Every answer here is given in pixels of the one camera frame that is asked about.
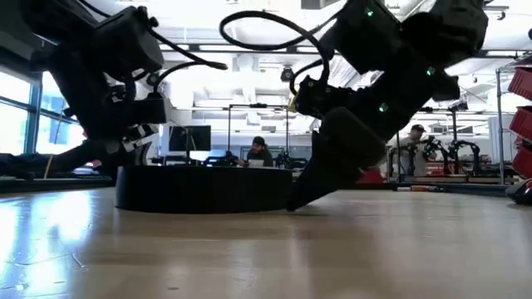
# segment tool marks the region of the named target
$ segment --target white ceiling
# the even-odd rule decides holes
[[[225,43],[218,34],[219,22],[232,12],[247,9],[266,9],[282,17],[289,18],[302,27],[310,29],[326,20],[338,10],[344,1],[338,2],[321,11],[304,11],[299,9],[298,0],[239,0],[238,4],[229,5],[233,1],[226,0],[147,0],[147,1],[113,1],[91,0],[95,6],[106,12],[118,12],[128,5],[144,5],[149,13],[157,17],[161,23],[159,32],[176,43]],[[428,10],[434,0],[385,0],[391,11],[399,19],[420,10]],[[485,49],[496,50],[532,50],[532,42],[528,32],[532,28],[532,2],[530,0],[494,0],[491,6],[509,6],[504,20],[497,20],[499,12],[489,12],[490,25],[485,39]],[[263,20],[247,19],[236,22],[229,32],[243,42],[276,43],[285,42],[297,36],[289,29]],[[238,54],[202,53],[205,59],[222,61],[234,65]],[[168,78],[172,90],[191,89],[196,105],[222,106],[230,102],[245,102],[243,91],[254,89],[256,100],[272,103],[284,103],[288,99],[288,84],[279,79],[284,65],[293,66],[294,70],[317,60],[314,55],[281,55],[281,54],[246,54],[258,63],[251,69],[253,73],[223,72],[198,66],[175,73]],[[176,53],[165,53],[167,61],[183,61]],[[465,98],[469,99],[472,110],[496,110],[495,70],[510,62],[509,59],[470,59],[450,67],[447,71],[460,76],[460,84],[465,88]],[[310,72],[317,77],[320,70]],[[503,83],[508,85],[511,74],[503,74]],[[330,83],[337,86],[360,86],[362,81],[357,73],[341,58],[332,63]],[[520,98],[505,96],[504,109],[512,111],[516,105],[522,105]],[[434,107],[445,107],[446,103],[429,102]],[[487,116],[480,116],[482,121]],[[417,115],[416,122],[430,125],[442,121],[440,116]],[[298,117],[291,125],[295,130],[307,130],[312,118]],[[278,128],[283,127],[283,120],[278,121]]]

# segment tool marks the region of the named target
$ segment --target person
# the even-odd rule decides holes
[[[257,136],[253,138],[251,150],[248,152],[247,163],[250,160],[262,160],[264,167],[273,167],[273,156],[269,152],[268,145],[266,145],[263,137]],[[242,160],[239,161],[239,165],[241,166],[247,163]]]
[[[423,157],[423,150],[425,145],[421,141],[425,128],[422,125],[413,125],[410,129],[408,137],[399,141],[401,147],[408,145],[415,145],[417,153],[414,156],[414,176],[426,176],[426,160]],[[436,153],[432,153],[428,159],[436,159]],[[401,150],[401,173],[406,174],[410,168],[410,155],[408,150]]]

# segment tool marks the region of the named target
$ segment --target cable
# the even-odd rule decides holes
[[[99,10],[98,8],[94,7],[93,5],[88,3],[86,0],[77,0],[77,1],[79,1],[81,4],[85,5],[86,7],[91,9],[93,12],[95,12],[95,13],[103,16],[103,17],[110,17],[111,16],[110,14],[107,14],[107,13]],[[199,56],[196,56],[196,55],[194,55],[194,54],[192,54],[192,53],[190,53],[190,52],[188,52],[188,51],[186,51],[184,49],[181,49],[180,47],[175,45],[173,42],[169,41],[165,37],[161,36],[159,33],[155,32],[155,30],[153,30],[153,27],[151,25],[148,25],[146,29],[147,29],[148,33],[151,36],[153,36],[154,38],[156,38],[160,42],[164,43],[166,46],[170,47],[172,50],[177,51],[181,55],[183,55],[185,57],[188,57],[189,59],[191,59],[193,61],[201,62],[201,64],[205,64],[206,66],[209,66],[209,67],[212,67],[214,69],[221,70],[221,71],[226,71],[226,70],[229,69],[227,67],[227,65],[225,65],[224,63],[216,62],[216,61],[206,61],[205,59],[203,59],[203,58],[201,58]]]
[[[91,9],[93,12],[99,14],[100,16],[102,17],[110,17],[111,15],[108,14],[108,13],[105,13],[103,11],[101,11],[100,9],[94,7],[94,5],[88,3],[86,0],[77,0],[79,3],[83,4],[84,6],[88,7],[89,9]]]
[[[147,71],[142,71],[139,75],[133,77],[133,79],[135,81],[138,81],[138,80],[142,80],[142,79],[146,78],[146,76],[148,76],[148,72]]]
[[[136,98],[135,78],[133,76],[131,76],[131,75],[126,76],[124,78],[124,84],[125,84],[125,88],[126,88],[126,97],[125,97],[124,100],[126,102],[128,102],[128,103],[131,103]]]
[[[322,60],[316,60],[315,62],[313,63],[310,63],[306,66],[304,66],[303,68],[301,68],[301,70],[299,71],[296,71],[295,74],[293,74],[292,76],[292,79],[290,79],[290,92],[292,92],[292,94],[295,96],[298,94],[298,91],[296,91],[296,88],[295,88],[295,85],[296,85],[296,78],[303,74],[305,71],[308,71],[314,67],[317,67],[317,66],[321,66],[323,64],[323,61]]]
[[[303,30],[305,32],[307,32],[308,34],[315,34],[317,32],[319,32],[320,30],[322,30],[325,26],[327,26],[327,24],[329,24],[332,20],[334,20],[335,18],[338,17],[338,15],[343,11],[343,8],[340,9],[339,11],[337,11],[336,13],[334,13],[327,21],[325,21],[323,24],[321,25],[318,25],[316,26],[314,29],[310,30],[310,31],[306,31],[305,29],[301,28],[300,26],[298,26],[297,24],[293,23],[293,22],[290,22],[289,20],[283,18],[283,17],[279,17],[279,16],[276,16],[276,15],[273,15],[271,13],[268,13],[268,12],[257,12],[257,13],[260,13],[260,14],[263,14],[262,16],[251,16],[249,15],[250,13],[252,12],[256,12],[256,11],[243,11],[243,12],[236,12],[230,16],[227,16],[225,19],[222,20],[222,22],[219,24],[219,33],[220,35],[224,38],[224,40],[226,40],[227,42],[235,45],[235,46],[238,46],[238,47],[242,47],[242,48],[246,48],[246,49],[249,49],[249,50],[255,50],[255,51],[275,51],[275,50],[281,50],[281,49],[284,49],[284,48],[287,48],[287,47],[291,47],[291,46],[295,46],[297,44],[299,44],[300,42],[304,41],[305,39],[308,39],[306,38],[301,32],[298,32],[298,30],[294,29],[295,27],[299,28],[300,30]],[[247,17],[258,17],[258,18],[264,18],[264,19],[267,19],[267,20],[270,20],[270,21],[274,21],[274,22],[277,22],[277,23],[280,23],[280,24],[283,24],[284,26],[286,27],[289,27],[291,29],[293,29],[294,31],[298,32],[299,34],[301,34],[300,37],[297,37],[297,38],[294,38],[293,40],[291,41],[288,41],[288,42],[284,42],[284,43],[280,43],[280,44],[277,44],[277,45],[253,45],[253,44],[247,44],[247,43],[244,43],[244,42],[241,42],[241,41],[237,41],[235,40],[234,38],[230,37],[224,30],[225,26],[227,26],[230,22],[232,21],[236,21],[236,20],[239,20],[239,19],[243,19],[243,18],[247,18]]]
[[[170,47],[172,50],[178,52],[179,54],[193,60],[193,61],[196,61],[196,62],[200,62],[201,64],[204,64],[206,66],[209,66],[209,67],[212,67],[214,69],[217,69],[217,70],[221,70],[221,71],[227,71],[229,68],[227,67],[226,64],[224,63],[221,63],[221,62],[216,62],[216,61],[206,61],[205,59],[199,57],[199,56],[196,56],[188,51],[186,51],[185,49],[181,49],[179,46],[175,45],[173,42],[167,40],[165,37],[161,36],[159,33],[155,32],[155,30],[153,30],[153,28],[151,27],[148,27],[148,32],[153,36],[155,37],[156,39],[158,39],[160,42],[164,43],[166,46]]]
[[[178,70],[181,70],[181,69],[184,69],[186,67],[189,67],[189,66],[203,66],[204,63],[202,62],[199,62],[199,61],[190,61],[190,62],[184,62],[184,63],[181,63],[177,66],[172,66],[171,68],[169,68],[168,70],[166,70],[164,73],[162,73],[159,78],[157,78],[157,81],[155,81],[154,85],[153,85],[153,92],[157,92],[159,90],[159,85],[160,83],[162,83],[162,81],[171,73],[173,73],[174,71],[178,71]]]
[[[339,10],[338,12],[336,12],[334,15],[332,15],[332,17],[330,17],[327,22],[325,22],[324,24],[314,28],[310,32],[305,30],[305,29],[303,29],[303,28],[301,28],[300,26],[298,26],[296,23],[294,23],[292,21],[289,21],[289,20],[287,20],[287,19],[285,19],[283,17],[280,17],[280,16],[276,16],[276,15],[274,15],[272,13],[269,13],[269,12],[257,12],[257,11],[236,12],[236,13],[234,13],[234,14],[232,14],[232,15],[230,15],[230,16],[228,16],[228,17],[226,17],[226,18],[224,18],[222,20],[222,22],[219,24],[219,33],[227,42],[229,42],[229,43],[231,43],[231,44],[233,44],[233,45],[235,45],[237,47],[242,47],[242,48],[249,49],[249,50],[254,50],[254,51],[275,51],[275,50],[280,50],[280,49],[284,49],[286,47],[294,46],[294,45],[300,43],[301,41],[303,41],[304,39],[307,39],[309,42],[311,42],[313,44],[313,46],[315,46],[318,49],[319,56],[322,58],[323,70],[322,70],[322,75],[320,76],[319,80],[322,83],[327,83],[327,80],[328,80],[328,77],[329,77],[329,73],[330,73],[329,61],[327,59],[328,54],[327,54],[327,51],[325,50],[325,48],[319,43],[318,39],[316,39],[316,37],[314,37],[313,33],[319,31],[321,28],[323,28],[325,25],[327,25],[327,23],[332,21],[341,11],[342,11],[342,9]],[[237,41],[234,38],[230,37],[225,32],[224,28],[230,22],[236,21],[236,20],[239,20],[239,19],[243,19],[243,18],[248,18],[248,17],[257,17],[257,18],[262,18],[262,19],[266,19],[266,20],[269,20],[269,21],[277,22],[277,23],[282,24],[282,25],[294,30],[295,32],[301,34],[301,37],[298,37],[296,39],[293,39],[292,41],[284,42],[284,43],[281,43],[281,44],[278,44],[278,45],[254,45],[254,44],[247,44],[247,43],[244,43],[244,42]]]

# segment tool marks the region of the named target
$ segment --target black circular base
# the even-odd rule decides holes
[[[125,166],[117,208],[151,213],[248,213],[285,209],[292,173],[281,169]]]

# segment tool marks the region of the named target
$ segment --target wood tabletop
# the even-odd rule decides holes
[[[505,199],[346,191],[228,215],[113,200],[3,195],[0,298],[532,298],[532,210]]]

